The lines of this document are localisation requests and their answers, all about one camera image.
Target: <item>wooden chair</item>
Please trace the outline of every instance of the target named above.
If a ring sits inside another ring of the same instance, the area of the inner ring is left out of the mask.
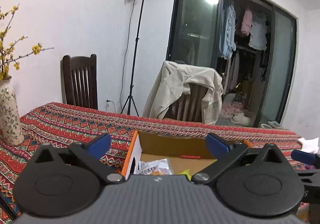
[[[182,95],[176,102],[170,105],[165,118],[188,122],[202,122],[201,100],[206,95],[206,87],[190,84],[190,95]]]
[[[67,104],[98,109],[97,56],[62,59]]]

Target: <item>white plastic wrapper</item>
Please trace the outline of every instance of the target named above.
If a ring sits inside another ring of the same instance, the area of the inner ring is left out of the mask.
[[[159,172],[160,175],[172,175],[173,172],[171,170],[168,159],[161,159],[151,162],[143,162],[139,161],[139,170],[136,174],[140,175],[150,175],[155,172]]]

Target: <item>sliding glass door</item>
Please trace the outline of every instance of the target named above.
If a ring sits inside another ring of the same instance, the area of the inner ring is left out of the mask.
[[[273,52],[265,96],[256,124],[280,122],[289,94],[295,55],[296,20],[274,7]]]
[[[221,0],[179,0],[168,59],[210,67]]]

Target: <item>metal screw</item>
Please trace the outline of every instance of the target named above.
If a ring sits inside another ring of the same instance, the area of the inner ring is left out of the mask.
[[[197,181],[207,181],[210,179],[210,176],[206,173],[200,172],[193,176]]]
[[[119,182],[121,181],[123,176],[119,173],[111,173],[107,175],[107,180],[111,182]]]

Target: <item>tablecloth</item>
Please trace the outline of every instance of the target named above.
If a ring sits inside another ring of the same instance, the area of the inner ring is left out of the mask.
[[[55,102],[22,116],[21,123],[25,136],[22,144],[10,147],[0,141],[0,192],[18,214],[19,209],[12,196],[14,182],[43,142],[49,142],[54,147],[67,147],[75,141],[89,142],[102,133],[109,133],[111,148],[101,161],[120,172],[134,130],[194,138],[205,138],[207,133],[214,132],[227,140],[247,140],[252,147],[275,143],[292,166],[303,168],[301,163],[290,158],[293,149],[301,148],[297,142],[299,137],[287,130],[208,126],[194,122],[141,118]],[[9,222],[10,218],[0,210],[0,223]]]

